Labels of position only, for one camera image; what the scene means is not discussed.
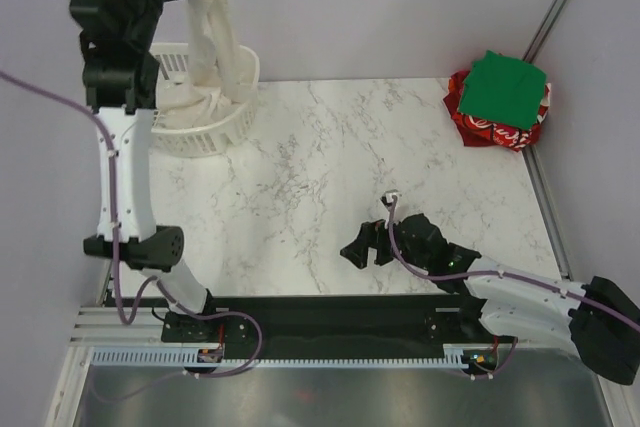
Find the cream white t shirt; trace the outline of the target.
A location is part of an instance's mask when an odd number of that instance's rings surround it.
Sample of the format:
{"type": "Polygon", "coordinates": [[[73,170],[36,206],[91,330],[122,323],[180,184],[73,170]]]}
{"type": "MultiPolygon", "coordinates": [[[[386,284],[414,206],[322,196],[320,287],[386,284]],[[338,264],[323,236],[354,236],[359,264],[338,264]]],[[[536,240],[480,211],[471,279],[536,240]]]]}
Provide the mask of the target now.
{"type": "Polygon", "coordinates": [[[186,130],[229,121],[251,104],[228,0],[186,0],[189,40],[185,79],[158,88],[156,126],[186,130]]]}

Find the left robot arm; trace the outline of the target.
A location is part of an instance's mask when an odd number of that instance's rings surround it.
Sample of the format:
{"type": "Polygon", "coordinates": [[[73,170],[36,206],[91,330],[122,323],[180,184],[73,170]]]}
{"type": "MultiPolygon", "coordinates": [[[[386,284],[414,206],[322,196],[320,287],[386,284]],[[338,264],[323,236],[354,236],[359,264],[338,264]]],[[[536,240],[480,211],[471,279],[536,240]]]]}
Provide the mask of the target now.
{"type": "Polygon", "coordinates": [[[210,293],[183,259],[183,230],[158,224],[151,205],[149,151],[160,64],[150,49],[171,1],[69,0],[80,29],[82,82],[98,131],[101,173],[99,223],[83,249],[109,260],[118,310],[124,308],[120,269],[127,266],[186,314],[190,334],[208,340],[220,325],[206,307],[210,293]]]}

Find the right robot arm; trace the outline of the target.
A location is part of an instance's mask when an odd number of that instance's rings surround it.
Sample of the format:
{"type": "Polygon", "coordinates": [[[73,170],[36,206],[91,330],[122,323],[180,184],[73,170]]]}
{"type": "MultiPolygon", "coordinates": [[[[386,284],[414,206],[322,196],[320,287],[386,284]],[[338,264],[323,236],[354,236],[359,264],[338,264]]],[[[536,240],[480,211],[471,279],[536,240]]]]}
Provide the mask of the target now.
{"type": "Polygon", "coordinates": [[[458,328],[532,340],[577,356],[597,375],[631,385],[639,373],[639,307],[613,281],[528,275],[448,241],[423,214],[361,224],[340,254],[356,268],[398,261],[414,275],[465,299],[458,328]]]}

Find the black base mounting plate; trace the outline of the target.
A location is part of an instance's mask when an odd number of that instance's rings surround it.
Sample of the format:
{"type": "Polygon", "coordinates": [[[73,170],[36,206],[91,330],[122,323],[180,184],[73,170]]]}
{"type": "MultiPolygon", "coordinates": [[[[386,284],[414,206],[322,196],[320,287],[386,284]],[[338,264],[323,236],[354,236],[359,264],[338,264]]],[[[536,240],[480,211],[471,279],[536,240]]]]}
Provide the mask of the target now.
{"type": "Polygon", "coordinates": [[[232,359],[399,359],[442,354],[447,344],[486,346],[494,337],[459,295],[218,297],[199,321],[165,316],[165,343],[221,341],[232,359]]]}

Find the white plastic laundry basket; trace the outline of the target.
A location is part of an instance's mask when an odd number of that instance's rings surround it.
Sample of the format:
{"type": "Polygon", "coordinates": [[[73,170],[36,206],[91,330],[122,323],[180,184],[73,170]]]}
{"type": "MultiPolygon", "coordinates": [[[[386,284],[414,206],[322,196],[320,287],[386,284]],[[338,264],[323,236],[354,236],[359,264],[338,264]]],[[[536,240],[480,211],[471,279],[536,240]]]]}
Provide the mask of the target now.
{"type": "Polygon", "coordinates": [[[155,43],[151,53],[160,63],[152,127],[153,146],[176,157],[206,157],[224,152],[244,141],[257,110],[260,61],[256,53],[241,46],[239,100],[222,94],[221,81],[197,87],[189,79],[188,45],[155,43]]]}

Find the folded red printed t shirt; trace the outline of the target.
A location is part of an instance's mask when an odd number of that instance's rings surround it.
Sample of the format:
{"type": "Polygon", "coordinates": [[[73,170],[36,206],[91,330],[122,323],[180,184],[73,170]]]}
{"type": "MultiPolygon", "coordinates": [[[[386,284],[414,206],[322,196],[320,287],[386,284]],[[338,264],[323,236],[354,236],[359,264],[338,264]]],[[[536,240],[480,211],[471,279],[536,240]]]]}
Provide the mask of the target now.
{"type": "Polygon", "coordinates": [[[546,119],[551,106],[552,85],[550,83],[545,85],[536,122],[530,129],[523,130],[473,117],[459,111],[459,104],[464,90],[464,80],[469,73],[469,70],[455,72],[448,79],[448,93],[443,98],[443,103],[460,134],[464,146],[500,146],[514,152],[521,152],[525,147],[537,143],[542,133],[542,123],[546,119]]]}

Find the folded green t shirt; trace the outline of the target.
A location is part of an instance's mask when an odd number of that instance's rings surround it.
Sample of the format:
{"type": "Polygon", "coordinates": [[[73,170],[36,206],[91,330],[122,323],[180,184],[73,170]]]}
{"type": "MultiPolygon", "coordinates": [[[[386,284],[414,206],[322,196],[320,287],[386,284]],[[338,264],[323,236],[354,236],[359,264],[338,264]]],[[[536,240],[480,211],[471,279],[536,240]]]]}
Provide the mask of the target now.
{"type": "Polygon", "coordinates": [[[487,50],[464,79],[459,111],[529,130],[536,122],[547,75],[518,58],[487,50]]]}

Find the right aluminium frame post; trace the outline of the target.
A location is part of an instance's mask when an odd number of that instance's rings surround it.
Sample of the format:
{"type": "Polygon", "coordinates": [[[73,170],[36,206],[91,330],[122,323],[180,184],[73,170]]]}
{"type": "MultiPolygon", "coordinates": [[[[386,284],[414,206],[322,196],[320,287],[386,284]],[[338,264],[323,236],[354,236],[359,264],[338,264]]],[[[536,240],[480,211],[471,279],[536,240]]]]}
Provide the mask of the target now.
{"type": "Polygon", "coordinates": [[[524,62],[533,64],[536,61],[564,9],[569,4],[569,1],[570,0],[552,0],[529,46],[524,52],[522,57],[524,62]]]}

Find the left aluminium table rail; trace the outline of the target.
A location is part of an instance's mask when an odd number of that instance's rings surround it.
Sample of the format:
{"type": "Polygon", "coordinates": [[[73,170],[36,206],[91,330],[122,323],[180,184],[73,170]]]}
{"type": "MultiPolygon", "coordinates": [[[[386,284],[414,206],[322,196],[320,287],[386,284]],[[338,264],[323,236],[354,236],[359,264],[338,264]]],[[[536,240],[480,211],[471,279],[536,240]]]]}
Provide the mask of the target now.
{"type": "Polygon", "coordinates": [[[94,305],[100,307],[108,297],[112,282],[112,261],[101,260],[98,270],[97,291],[94,297],[94,305]]]}

